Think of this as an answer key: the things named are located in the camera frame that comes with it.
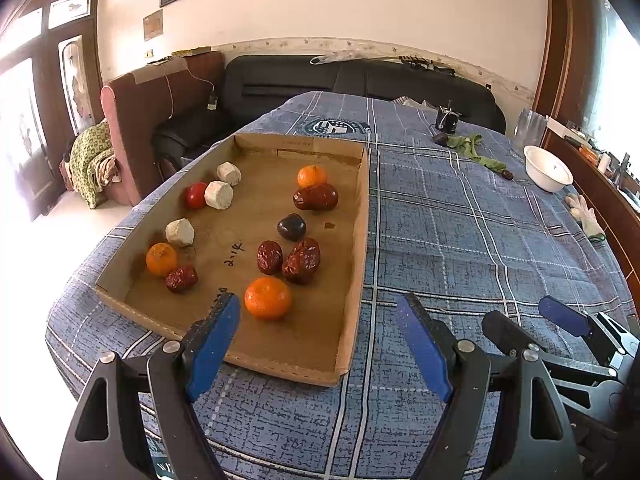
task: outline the cardboard tray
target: cardboard tray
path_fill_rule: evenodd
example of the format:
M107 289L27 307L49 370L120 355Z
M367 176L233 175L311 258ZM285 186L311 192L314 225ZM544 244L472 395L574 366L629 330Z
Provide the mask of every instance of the cardboard tray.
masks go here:
M234 163L242 181L224 211L185 208L181 195L194 182L216 180L216 168ZM298 170L321 164L338 190L332 211L299 211L292 196ZM297 212L306 235L318 241L321 263L311 284L290 285L291 311L280 321L255 319L242 308L225 360L257 372L309 384L334 386L351 365L362 295L369 215L369 161L357 142L320 137L235 134L207 153L151 208L113 255L96 283L104 303L169 339L180 339L206 317L216 297L229 291L243 303L244 290L263 276L258 245L276 240L284 257L294 247L276 225ZM179 250L194 264L199 282L172 294L145 269L145 254L164 241L164 227L188 218L196 235Z

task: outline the white chalk block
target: white chalk block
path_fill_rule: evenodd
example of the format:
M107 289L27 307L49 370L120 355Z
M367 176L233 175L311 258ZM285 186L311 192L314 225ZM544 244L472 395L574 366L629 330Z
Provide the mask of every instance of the white chalk block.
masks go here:
M196 232L186 218L180 218L169 222L164 228L164 234L166 235L166 241L168 241L174 247L186 247L193 244L193 237Z
M204 191L204 200L208 206L215 209L226 209L234 198L234 190L226 182L216 180L210 182Z
M222 182L226 182L231 186L236 186L242 179L240 170L238 170L238 167L233 165L231 162L220 164L218 166L218 169L216 170L216 173L218 174L218 178Z

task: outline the bed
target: bed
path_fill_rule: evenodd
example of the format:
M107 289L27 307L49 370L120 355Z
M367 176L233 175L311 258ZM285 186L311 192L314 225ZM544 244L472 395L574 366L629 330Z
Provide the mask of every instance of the bed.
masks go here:
M545 294L623 326L635 312L605 242L591 244L562 203L527 177L501 134L480 133L480 155L505 162L509 182L431 140L435 113L390 102L309 92L242 128L246 132L339 136L370 153L369 237L353 364L335 388L291 383L222 365L194 409L230 478L409 478L442 414L394 321L398 295L414 292L457 338L497 349L482 316L499 310L554 353L591 361L582 340L538 315ZM127 234L188 167L135 206L70 278L50 311L46 341L77 397L101 352L149 354L162 338L101 304L94 283ZM477 478L492 436L489 398L467 477ZM150 398L141 396L155 455L161 439Z

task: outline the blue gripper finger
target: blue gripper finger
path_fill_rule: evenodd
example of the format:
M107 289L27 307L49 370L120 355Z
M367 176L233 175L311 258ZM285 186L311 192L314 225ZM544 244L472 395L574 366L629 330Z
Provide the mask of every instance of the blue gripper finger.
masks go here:
M194 336L189 338L183 358L191 375L185 387L189 402L209 391L240 323L240 302L235 294L225 294Z
M453 393L453 386L449 381L446 359L431 336L430 330L418 318L409 301L402 296L398 299L397 305L396 323L409 350L414 355L424 383L443 402L447 402Z
M538 303L538 312L551 323L558 325L575 337L589 335L589 321L586 316L551 296L545 296Z

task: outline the white glove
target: white glove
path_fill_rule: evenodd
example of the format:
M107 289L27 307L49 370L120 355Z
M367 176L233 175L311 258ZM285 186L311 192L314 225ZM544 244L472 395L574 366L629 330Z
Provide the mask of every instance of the white glove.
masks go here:
M591 209L587 208L587 201L582 195L575 196L569 193L564 197L564 201L571 208L571 216L582 226L582 230L590 242L606 240L607 235L604 234L602 227L598 224L593 207Z

